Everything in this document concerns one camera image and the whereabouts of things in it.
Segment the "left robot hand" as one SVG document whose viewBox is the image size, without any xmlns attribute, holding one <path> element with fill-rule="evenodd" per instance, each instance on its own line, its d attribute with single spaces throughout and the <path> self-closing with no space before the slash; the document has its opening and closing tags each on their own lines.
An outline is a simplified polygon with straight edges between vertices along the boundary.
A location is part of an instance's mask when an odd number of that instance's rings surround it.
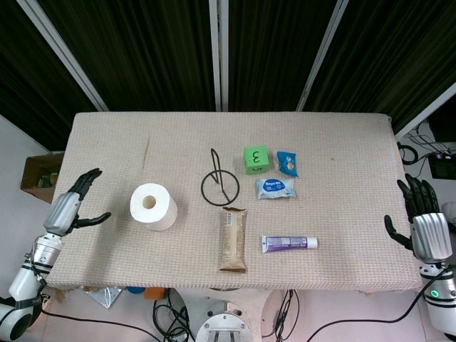
<svg viewBox="0 0 456 342">
<path fill-rule="evenodd" d="M 80 219 L 78 215 L 82 201 L 93 181 L 101 176 L 102 173 L 101 169 L 95 168 L 82 174 L 67 192 L 57 197 L 43 223 L 47 233 L 64 237 L 74 229 L 95 226 L 110 218 L 110 212 L 103 213 L 101 216 L 92 219 Z"/>
</svg>

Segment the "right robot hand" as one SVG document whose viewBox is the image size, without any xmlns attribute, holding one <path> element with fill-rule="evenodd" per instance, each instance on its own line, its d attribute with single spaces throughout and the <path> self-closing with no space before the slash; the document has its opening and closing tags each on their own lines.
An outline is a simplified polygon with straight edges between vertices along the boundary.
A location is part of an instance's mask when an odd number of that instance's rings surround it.
<svg viewBox="0 0 456 342">
<path fill-rule="evenodd" d="M 447 261 L 453 255 L 450 234 L 455 227 L 441 212 L 434 188 L 408 173 L 397 184 L 403 193 L 410 236 L 398 233 L 391 217 L 386 215 L 384 225 L 388 235 L 424 264 Z"/>
</svg>

